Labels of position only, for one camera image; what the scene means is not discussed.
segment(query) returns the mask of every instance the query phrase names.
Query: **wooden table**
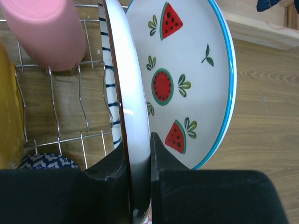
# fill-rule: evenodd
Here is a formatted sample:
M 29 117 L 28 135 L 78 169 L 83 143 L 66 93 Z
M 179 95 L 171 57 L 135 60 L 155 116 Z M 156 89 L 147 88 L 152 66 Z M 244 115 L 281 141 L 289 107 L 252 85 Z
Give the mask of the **wooden table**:
M 96 0 L 80 2 L 96 3 Z M 128 5 L 129 0 L 121 1 Z M 82 10 L 81 16 L 97 17 L 97 10 Z M 101 59 L 98 24 L 90 24 L 92 55 Z M 9 30 L 0 27 L 0 40 L 12 61 L 20 63 L 17 46 Z M 274 182 L 290 223 L 299 220 L 299 56 L 235 40 L 238 86 L 234 115 L 221 146 L 203 166 L 205 169 L 254 169 Z M 90 122 L 90 133 L 109 124 L 102 99 L 103 69 L 82 68 L 82 99 Z M 20 77 L 28 106 L 28 137 L 37 143 L 57 140 L 49 76 L 41 69 L 26 69 Z M 85 120 L 78 99 L 78 74 L 56 74 L 54 92 L 62 139 L 78 137 Z M 111 135 L 106 149 L 113 149 Z M 102 138 L 84 140 L 88 166 L 103 158 Z M 62 143 L 63 154 L 84 168 L 81 141 Z M 56 152 L 58 145 L 39 147 L 39 152 Z

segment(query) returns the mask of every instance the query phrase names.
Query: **blue plate rim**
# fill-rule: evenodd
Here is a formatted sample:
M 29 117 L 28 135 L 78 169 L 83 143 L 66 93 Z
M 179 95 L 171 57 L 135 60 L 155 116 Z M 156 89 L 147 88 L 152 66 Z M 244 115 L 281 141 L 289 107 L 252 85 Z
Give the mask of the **blue plate rim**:
M 133 1 L 134 0 L 131 0 L 131 2 L 129 3 L 126 13 L 130 9 L 130 6 L 132 5 Z M 226 24 L 226 20 L 223 18 L 223 15 L 222 15 L 217 3 L 214 0 L 207 0 L 207 1 L 210 3 L 213 11 L 216 14 L 216 17 L 218 19 L 218 22 L 220 24 L 220 27 L 221 27 L 221 30 L 223 33 L 223 37 L 224 37 L 224 41 L 225 41 L 225 45 L 226 45 L 226 49 L 227 49 L 227 53 L 228 53 L 228 70 L 229 70 L 228 101 L 227 101 L 225 115 L 224 115 L 224 119 L 223 119 L 223 122 L 222 122 L 222 125 L 220 128 L 220 131 L 218 133 L 218 136 L 217 136 L 214 144 L 212 145 L 212 148 L 207 153 L 207 155 L 199 162 L 199 164 L 196 165 L 195 167 L 193 167 L 192 169 L 199 169 L 200 167 L 202 167 L 213 156 L 213 154 L 216 152 L 216 150 L 220 146 L 220 144 L 222 142 L 222 137 L 225 135 L 225 133 L 227 131 L 226 127 L 229 125 L 229 122 L 228 122 L 229 118 L 230 117 L 232 118 L 232 112 L 234 110 L 234 106 L 232 106 L 232 105 L 234 105 L 234 102 L 235 102 L 234 95 L 236 95 L 236 90 L 234 89 L 234 85 L 236 82 L 236 77 L 235 77 L 236 71 L 234 71 L 234 69 L 236 68 L 236 59 L 235 59 L 235 54 L 233 54 L 234 45 L 230 38 L 230 31 Z

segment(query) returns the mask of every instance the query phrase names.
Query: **watermelon slice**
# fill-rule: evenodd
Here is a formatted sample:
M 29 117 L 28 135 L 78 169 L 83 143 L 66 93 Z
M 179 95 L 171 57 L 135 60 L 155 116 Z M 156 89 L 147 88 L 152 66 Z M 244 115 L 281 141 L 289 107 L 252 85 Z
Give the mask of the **watermelon slice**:
M 183 22 L 172 6 L 166 2 L 160 20 L 160 38 L 161 40 L 175 33 L 183 26 Z
M 173 95 L 173 80 L 166 69 L 158 69 L 151 82 L 151 90 L 155 101 L 161 105 L 167 105 Z
M 185 130 L 192 139 L 196 139 L 197 136 L 194 132 L 196 127 L 197 122 L 195 120 L 190 123 L 189 118 L 185 118 L 185 128 L 178 120 L 175 120 L 165 139 L 165 144 L 179 153 L 185 154 L 187 147 Z
M 165 144 L 174 150 L 177 150 L 181 154 L 185 154 L 186 152 L 186 134 L 179 123 L 179 121 L 175 120 L 167 137 L 165 140 Z

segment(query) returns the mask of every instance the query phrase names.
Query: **yellow bowl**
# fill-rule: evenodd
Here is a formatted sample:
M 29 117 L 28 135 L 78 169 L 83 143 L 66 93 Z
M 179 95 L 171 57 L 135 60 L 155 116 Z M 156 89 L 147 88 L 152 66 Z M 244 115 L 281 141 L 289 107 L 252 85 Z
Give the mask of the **yellow bowl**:
M 15 67 L 0 42 L 0 169 L 18 168 L 25 144 L 23 107 Z

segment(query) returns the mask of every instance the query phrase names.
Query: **metal wire rack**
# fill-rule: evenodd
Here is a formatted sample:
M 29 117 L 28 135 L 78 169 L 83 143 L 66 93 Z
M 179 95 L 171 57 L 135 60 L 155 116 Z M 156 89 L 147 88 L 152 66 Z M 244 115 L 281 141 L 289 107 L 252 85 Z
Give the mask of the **metal wire rack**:
M 98 8 L 98 5 L 89 5 L 89 4 L 75 4 L 75 5 L 76 5 L 76 7 L 81 7 L 81 8 Z M 89 32 L 88 32 L 88 28 L 87 28 L 88 23 L 98 23 L 98 25 L 99 25 L 99 21 L 100 21 L 99 19 L 82 19 L 81 20 L 81 22 L 83 24 L 83 29 L 85 30 L 85 34 L 86 34 L 86 40 L 87 40 L 87 46 L 88 46 L 88 52 L 89 52 L 90 60 L 81 61 L 73 69 L 70 70 L 71 74 L 73 74 L 75 71 L 78 71 L 78 91 L 79 91 L 78 99 L 79 99 L 79 102 L 80 102 L 80 105 L 81 105 L 81 110 L 82 110 L 82 114 L 83 114 L 84 119 L 85 119 L 85 126 L 86 126 L 86 129 L 83 130 L 83 131 L 79 131 L 78 135 L 76 137 L 65 138 L 65 139 L 63 139 L 61 137 L 61 126 L 60 126 L 59 118 L 58 118 L 58 115 L 57 115 L 57 106 L 56 106 L 56 101 L 55 101 L 55 91 L 54 91 L 54 87 L 53 87 L 53 72 L 51 71 L 51 68 L 48 68 L 44 72 L 47 73 L 47 75 L 49 76 L 49 80 L 50 80 L 50 91 L 51 91 L 51 98 L 52 98 L 52 107 L 53 107 L 53 111 L 54 111 L 54 115 L 55 115 L 55 121 L 56 121 L 56 127 L 57 127 L 57 140 L 47 141 L 47 142 L 37 142 L 34 136 L 31 137 L 33 139 L 32 141 L 28 140 L 28 133 L 27 133 L 27 128 L 26 128 L 27 127 L 27 107 L 28 107 L 28 105 L 26 104 L 26 99 L 24 97 L 23 90 L 22 90 L 20 82 L 19 82 L 19 78 L 20 78 L 20 76 L 22 76 L 22 77 L 26 76 L 26 74 L 25 74 L 26 69 L 36 68 L 36 67 L 38 67 L 38 65 L 24 62 L 23 55 L 22 55 L 22 49 L 21 49 L 21 46 L 20 46 L 19 42 L 17 41 L 16 44 L 17 44 L 17 47 L 18 47 L 18 54 L 19 54 L 20 64 L 16 65 L 15 77 L 16 77 L 17 86 L 18 86 L 18 89 L 20 91 L 20 95 L 21 95 L 21 99 L 22 99 L 22 103 L 23 103 L 24 135 L 25 135 L 25 140 L 26 140 L 26 144 L 25 144 L 25 147 L 24 147 L 24 152 L 26 152 L 28 150 L 35 150 L 35 153 L 37 154 L 37 153 L 39 153 L 39 147 L 57 145 L 58 149 L 59 149 L 59 153 L 62 155 L 63 154 L 63 150 L 62 150 L 62 147 L 61 147 L 62 143 L 71 142 L 71 141 L 79 141 L 80 144 L 82 145 L 82 152 L 83 152 L 83 156 L 84 156 L 85 168 L 87 169 L 89 167 L 89 165 L 87 163 L 86 152 L 85 152 L 85 139 L 101 137 L 102 138 L 103 148 L 104 148 L 104 155 L 105 156 L 107 155 L 107 149 L 106 149 L 104 136 L 112 134 L 112 132 L 111 132 L 111 129 L 110 129 L 110 131 L 105 131 L 105 129 L 112 128 L 113 125 L 114 125 L 114 121 L 113 121 L 113 117 L 111 115 L 111 111 L 108 107 L 107 100 L 105 98 L 105 94 L 106 94 L 106 92 L 105 92 L 106 68 L 105 68 L 105 63 L 104 63 L 103 60 L 94 60 L 93 59 L 90 39 L 89 39 L 89 35 L 88 35 Z M 0 23 L 6 23 L 6 20 L 5 19 L 0 19 Z M 93 71 L 97 70 L 100 66 L 102 66 L 103 70 L 104 70 L 102 97 L 104 99 L 106 108 L 108 110 L 108 114 L 109 114 L 109 118 L 110 118 L 110 125 L 101 127 L 100 132 L 98 132 L 98 133 L 89 133 L 89 131 L 90 131 L 89 119 L 86 115 L 86 108 L 84 106 L 84 100 L 82 98 L 82 82 L 81 82 L 82 78 L 81 77 L 82 77 L 82 73 L 84 73 L 84 71 L 81 68 L 81 66 L 84 65 L 84 64 L 89 64 Z

